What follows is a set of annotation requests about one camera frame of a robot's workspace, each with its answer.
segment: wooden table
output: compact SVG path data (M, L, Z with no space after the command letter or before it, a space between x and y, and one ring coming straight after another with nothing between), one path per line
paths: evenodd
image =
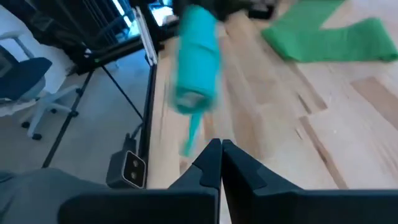
M291 2L282 1L279 15ZM347 0L324 27L376 16L398 45L397 12L393 0ZM212 138L231 139L305 189L397 188L398 63L284 62L261 39L267 26L243 12L220 25L219 101L205 115L196 154ZM178 155L188 117L168 101L176 41L167 41L157 68L149 188L167 188L190 162Z

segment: office chair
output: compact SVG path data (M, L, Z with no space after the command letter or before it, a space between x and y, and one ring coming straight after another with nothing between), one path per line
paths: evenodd
M35 133L35 129L46 111L56 113L57 110L70 113L73 117L78 116L67 106L56 103L56 101L69 94L76 92L81 95L81 89L77 85L69 86L57 93L40 96L45 86L45 73L49 70L52 62L43 57L34 58L33 54L21 42L19 32L8 32L0 35L0 40L14 39L28 60L18 62L4 47L0 46L0 99L3 106L15 106L21 103L36 100L33 113L26 114L22 120L23 128L27 128L28 137L34 140L42 139L41 134Z

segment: teal cloth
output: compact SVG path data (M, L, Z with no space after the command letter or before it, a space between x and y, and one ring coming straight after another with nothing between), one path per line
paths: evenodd
M173 101L178 112L192 115L182 156L192 155L203 113L216 99L216 76L221 67L216 23L216 18L200 6L189 6L182 16Z

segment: chair backrest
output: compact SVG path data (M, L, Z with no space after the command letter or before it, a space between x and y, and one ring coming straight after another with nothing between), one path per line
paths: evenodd
M0 79L18 63L18 60L0 45Z

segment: green towel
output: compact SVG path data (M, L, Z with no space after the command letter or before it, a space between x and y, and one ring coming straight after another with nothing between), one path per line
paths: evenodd
M369 18L338 29L321 28L343 2L301 0L261 34L284 60L397 60L397 49L380 19Z

